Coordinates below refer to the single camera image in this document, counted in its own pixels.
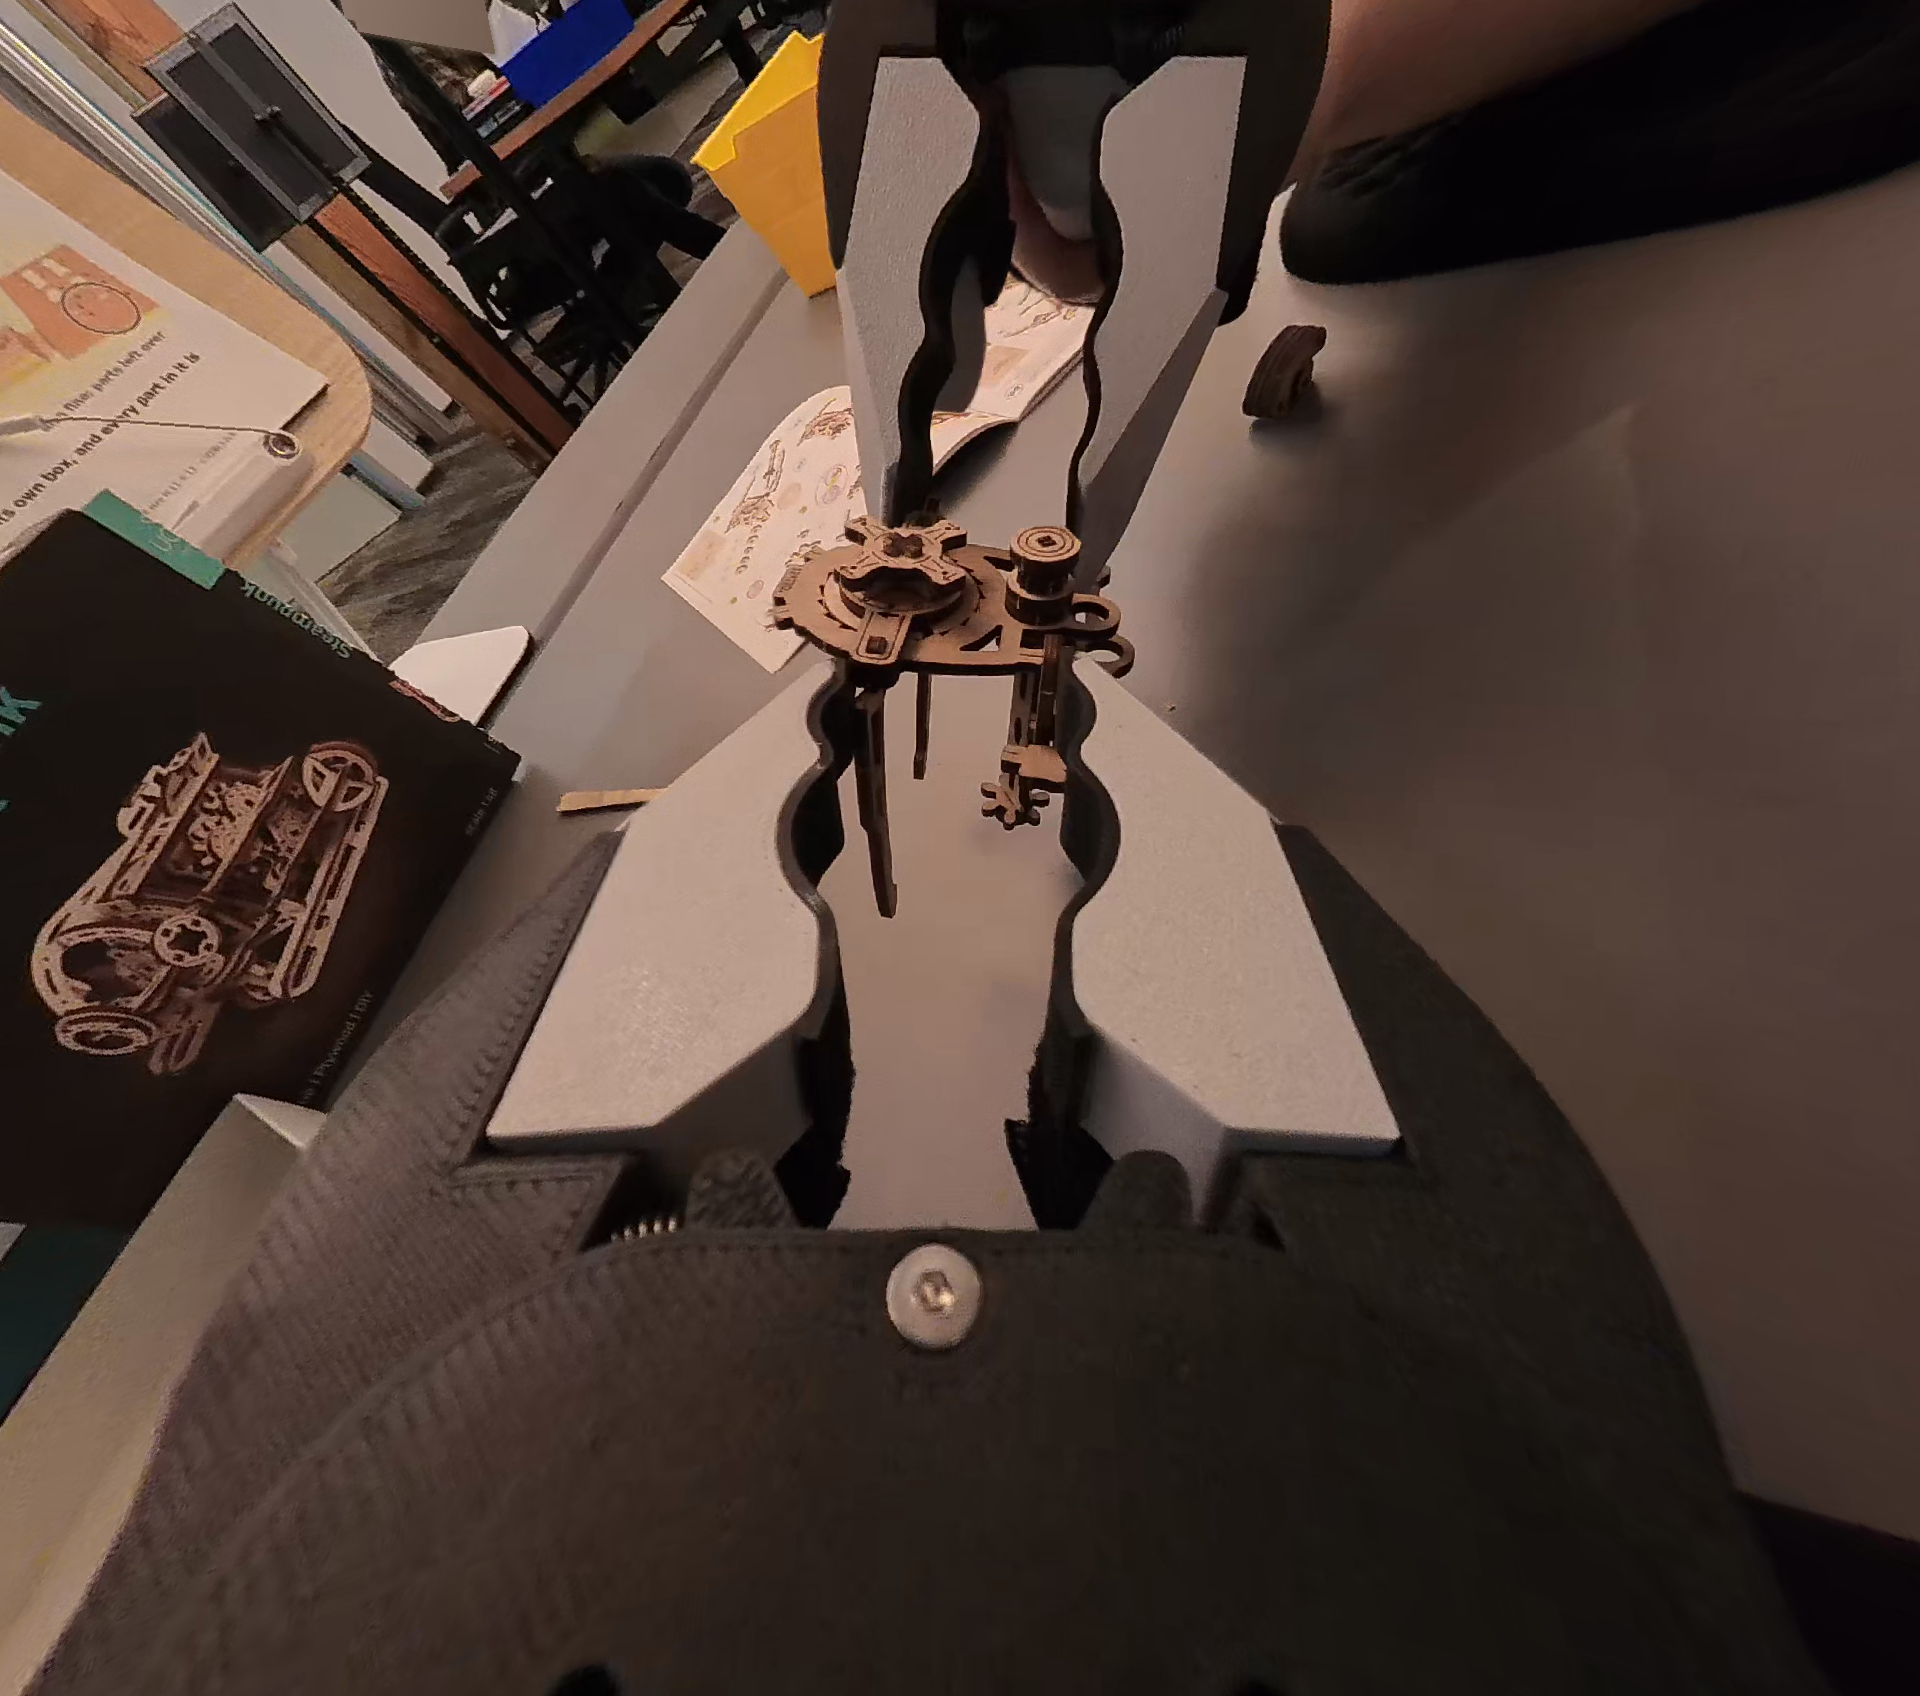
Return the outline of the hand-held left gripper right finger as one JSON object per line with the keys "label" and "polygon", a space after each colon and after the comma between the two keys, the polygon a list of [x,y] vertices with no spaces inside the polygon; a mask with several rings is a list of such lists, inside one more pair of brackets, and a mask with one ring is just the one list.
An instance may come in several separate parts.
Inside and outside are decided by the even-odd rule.
{"label": "hand-held left gripper right finger", "polygon": [[1079,889],[1006,1128],[1036,1226],[1078,1226],[1141,1153],[1203,1218],[1248,1156],[1390,1156],[1400,1127],[1278,821],[1105,670],[1078,668],[1065,710]]}

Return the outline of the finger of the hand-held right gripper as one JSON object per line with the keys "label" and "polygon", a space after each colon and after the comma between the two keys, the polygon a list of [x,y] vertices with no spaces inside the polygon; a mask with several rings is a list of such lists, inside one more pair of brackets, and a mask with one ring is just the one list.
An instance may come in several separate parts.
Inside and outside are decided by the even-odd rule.
{"label": "finger of the hand-held right gripper", "polygon": [[1110,276],[1081,355],[1086,424],[1068,474],[1078,571],[1104,572],[1140,507],[1227,294],[1222,230],[1242,54],[1179,54],[1102,120],[1094,200]]}
{"label": "finger of the hand-held right gripper", "polygon": [[985,364],[994,135],[938,56],[829,54],[829,200],[846,207],[836,294],[870,515],[927,507],[932,418]]}

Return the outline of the small round wooden part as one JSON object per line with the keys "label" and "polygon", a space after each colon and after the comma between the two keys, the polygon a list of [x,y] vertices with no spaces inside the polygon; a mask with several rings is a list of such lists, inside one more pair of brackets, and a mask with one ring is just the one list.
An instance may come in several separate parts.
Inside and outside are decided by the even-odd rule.
{"label": "small round wooden part", "polygon": [[1327,337],[1324,324],[1290,322],[1266,345],[1242,396],[1250,423],[1268,426],[1302,416]]}

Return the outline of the wooden model assembly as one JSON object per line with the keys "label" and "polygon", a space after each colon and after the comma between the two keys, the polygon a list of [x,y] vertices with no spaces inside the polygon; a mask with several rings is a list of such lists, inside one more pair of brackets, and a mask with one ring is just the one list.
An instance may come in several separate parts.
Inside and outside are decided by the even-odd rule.
{"label": "wooden model assembly", "polygon": [[773,625],[838,661],[852,704],[849,760],[867,841],[876,911],[898,915],[886,785],[886,697],[915,682],[914,778],[927,770],[938,677],[1008,677],[1010,717],[979,808],[1001,828],[1037,824],[1065,792],[1060,710],[1073,661],[1121,678],[1135,661],[1120,608],[1096,579],[1078,583],[1083,542],[1062,524],[1029,527],[1008,548],[973,547],[961,524],[884,524],[856,515],[833,548],[796,558],[773,596]]}

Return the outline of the black model kit box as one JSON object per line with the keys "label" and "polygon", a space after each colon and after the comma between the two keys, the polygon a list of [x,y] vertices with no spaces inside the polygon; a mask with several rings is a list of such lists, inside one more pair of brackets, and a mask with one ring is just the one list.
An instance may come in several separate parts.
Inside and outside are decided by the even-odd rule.
{"label": "black model kit box", "polygon": [[518,757],[104,509],[2,571],[2,1218],[133,1228],[233,1098],[320,1109]]}

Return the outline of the yellow plastic bin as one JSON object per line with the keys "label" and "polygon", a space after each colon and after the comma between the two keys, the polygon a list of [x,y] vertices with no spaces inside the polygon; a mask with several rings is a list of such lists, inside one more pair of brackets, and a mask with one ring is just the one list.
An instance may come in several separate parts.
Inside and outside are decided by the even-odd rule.
{"label": "yellow plastic bin", "polygon": [[789,35],[691,155],[805,296],[836,284],[818,131],[821,48],[818,35]]}

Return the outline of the blue plastic bin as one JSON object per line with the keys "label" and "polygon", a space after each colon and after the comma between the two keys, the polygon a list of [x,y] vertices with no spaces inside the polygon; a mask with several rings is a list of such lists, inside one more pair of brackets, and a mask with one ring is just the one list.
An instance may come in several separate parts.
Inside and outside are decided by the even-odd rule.
{"label": "blue plastic bin", "polygon": [[497,72],[516,101],[539,109],[599,67],[631,31],[625,0],[575,0],[505,56]]}

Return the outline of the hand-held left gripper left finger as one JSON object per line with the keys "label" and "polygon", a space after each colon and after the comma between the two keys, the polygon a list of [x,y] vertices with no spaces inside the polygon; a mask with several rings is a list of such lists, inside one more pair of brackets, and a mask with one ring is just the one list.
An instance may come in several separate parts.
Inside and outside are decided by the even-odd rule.
{"label": "hand-held left gripper left finger", "polygon": [[849,1171],[852,1048],[820,882],[846,847],[846,678],[803,672],[619,832],[487,1142],[636,1156],[683,1204],[722,1153],[825,1226]]}

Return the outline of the black framed panel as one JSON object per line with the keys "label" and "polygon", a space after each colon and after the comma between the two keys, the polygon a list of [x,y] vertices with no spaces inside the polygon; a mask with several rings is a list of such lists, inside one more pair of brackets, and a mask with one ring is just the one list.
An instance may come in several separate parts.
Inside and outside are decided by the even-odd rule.
{"label": "black framed panel", "polygon": [[155,53],[145,72],[157,97],[133,124],[256,253],[371,168],[371,150],[233,2]]}

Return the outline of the white cardboard tray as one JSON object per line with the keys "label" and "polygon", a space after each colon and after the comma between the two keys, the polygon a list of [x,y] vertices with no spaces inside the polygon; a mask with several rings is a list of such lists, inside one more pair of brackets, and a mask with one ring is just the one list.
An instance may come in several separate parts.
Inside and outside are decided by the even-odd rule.
{"label": "white cardboard tray", "polygon": [[432,636],[393,656],[389,677],[446,719],[485,726],[532,651],[518,625]]}

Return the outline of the printed paper sheet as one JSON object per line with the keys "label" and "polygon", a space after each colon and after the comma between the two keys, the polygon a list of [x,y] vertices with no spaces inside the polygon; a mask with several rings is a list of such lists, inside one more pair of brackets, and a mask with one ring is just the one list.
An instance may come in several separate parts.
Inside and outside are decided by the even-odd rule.
{"label": "printed paper sheet", "polygon": [[109,494],[217,561],[302,480],[324,377],[2,178],[2,554]]}

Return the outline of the long brown table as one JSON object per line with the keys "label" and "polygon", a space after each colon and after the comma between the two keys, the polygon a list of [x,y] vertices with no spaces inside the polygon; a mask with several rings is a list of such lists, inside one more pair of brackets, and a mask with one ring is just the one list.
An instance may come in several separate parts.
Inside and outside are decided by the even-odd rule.
{"label": "long brown table", "polygon": [[477,132],[477,142],[492,158],[508,163],[539,146],[590,102],[644,115],[681,88],[711,53],[749,84],[760,68],[747,39],[753,7],[756,0],[656,0],[625,32],[611,36],[606,53],[581,62],[539,105],[516,93],[519,115],[509,124]]}

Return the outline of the model instruction booklet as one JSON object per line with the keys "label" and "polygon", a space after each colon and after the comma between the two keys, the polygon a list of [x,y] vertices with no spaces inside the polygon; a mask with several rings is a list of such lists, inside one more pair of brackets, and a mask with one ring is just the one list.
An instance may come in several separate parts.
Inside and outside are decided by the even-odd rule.
{"label": "model instruction booklet", "polygon": [[[1016,428],[1081,364],[1091,307],[1051,299],[1012,280],[985,308],[972,402],[929,423],[929,462],[944,468],[979,436]],[[838,548],[846,522],[865,511],[852,423],[852,388],[823,388],[796,405],[708,512],[662,583],[766,675],[777,675],[803,641],[773,621],[788,569],[818,548]]]}

